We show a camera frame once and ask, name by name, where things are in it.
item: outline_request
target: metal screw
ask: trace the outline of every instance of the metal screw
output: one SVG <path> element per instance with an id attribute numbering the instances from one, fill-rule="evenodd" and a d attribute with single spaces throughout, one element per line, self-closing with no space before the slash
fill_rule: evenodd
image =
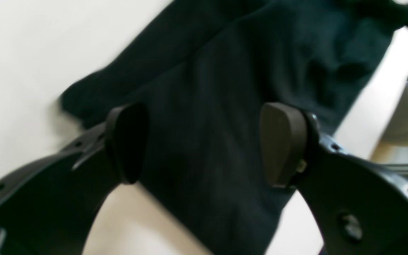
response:
<path id="1" fill-rule="evenodd" d="M 306 169 L 306 166 L 308 166 L 306 161 L 301 159 L 300 162 L 298 163 L 298 166 L 297 166 L 297 172 L 303 173 L 305 171 L 305 169 Z"/>
<path id="2" fill-rule="evenodd" d="M 343 232 L 352 242 L 360 242 L 363 237 L 363 229 L 360 222 L 352 214 L 343 214 L 340 217 Z"/>

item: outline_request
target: white floor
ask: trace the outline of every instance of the white floor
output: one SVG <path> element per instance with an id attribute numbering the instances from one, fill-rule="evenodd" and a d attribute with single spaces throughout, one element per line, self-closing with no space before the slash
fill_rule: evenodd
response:
<path id="1" fill-rule="evenodd" d="M 74 81 L 107 65 L 169 2 L 0 0 L 0 178 L 24 163 L 55 153 L 79 134 L 78 124 L 58 111 L 57 97 Z M 405 84 L 408 30 L 397 34 L 391 48 L 383 71 L 364 94 L 375 98 L 377 105 L 367 107 L 361 96 L 361 103 L 336 134 L 342 145 L 363 158 L 374 149 Z M 379 84 L 389 88 L 376 89 Z M 361 118 L 373 109 L 373 118 Z M 298 194 L 280 225 L 267 254 L 319 252 L 322 239 Z M 199 255 L 209 251 L 140 185 L 134 185 L 119 187 L 109 196 L 84 254 Z"/>

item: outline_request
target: screw hole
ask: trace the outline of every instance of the screw hole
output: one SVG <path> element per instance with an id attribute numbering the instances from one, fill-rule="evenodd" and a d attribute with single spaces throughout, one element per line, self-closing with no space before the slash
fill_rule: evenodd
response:
<path id="1" fill-rule="evenodd" d="M 1 191 L 1 190 L 4 190 L 4 188 L 5 188 L 5 184 L 4 184 L 4 183 L 0 183 L 0 191 Z"/>
<path id="2" fill-rule="evenodd" d="M 340 149 L 340 147 L 336 144 L 332 144 L 332 149 L 334 149 L 335 151 L 338 151 Z"/>

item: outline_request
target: dark green cloth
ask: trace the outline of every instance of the dark green cloth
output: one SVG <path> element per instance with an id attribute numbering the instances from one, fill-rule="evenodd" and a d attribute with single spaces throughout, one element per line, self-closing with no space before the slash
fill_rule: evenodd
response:
<path id="1" fill-rule="evenodd" d="M 89 128 L 144 102 L 141 183 L 213 253 L 263 254 L 293 191 L 264 182 L 262 104 L 311 111 L 332 134 L 398 27 L 333 0 L 176 0 L 62 105 Z"/>

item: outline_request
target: black fabric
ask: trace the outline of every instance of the black fabric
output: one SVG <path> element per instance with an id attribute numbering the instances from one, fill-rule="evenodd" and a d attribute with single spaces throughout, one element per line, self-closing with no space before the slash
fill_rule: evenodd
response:
<path id="1" fill-rule="evenodd" d="M 398 4 L 393 0 L 341 0 L 348 3 L 359 13 L 379 17 L 389 22 L 408 26 L 408 5 Z"/>
<path id="2" fill-rule="evenodd" d="M 327 255 L 327 251 L 325 250 L 325 248 L 323 248 L 321 250 L 321 252 L 319 253 L 319 255 Z"/>
<path id="3" fill-rule="evenodd" d="M 263 180 L 262 104 L 316 113 L 332 134 L 398 27 L 333 0 L 176 0 L 62 105 L 89 128 L 144 102 L 141 183 L 213 253 L 263 254 L 293 191 Z"/>

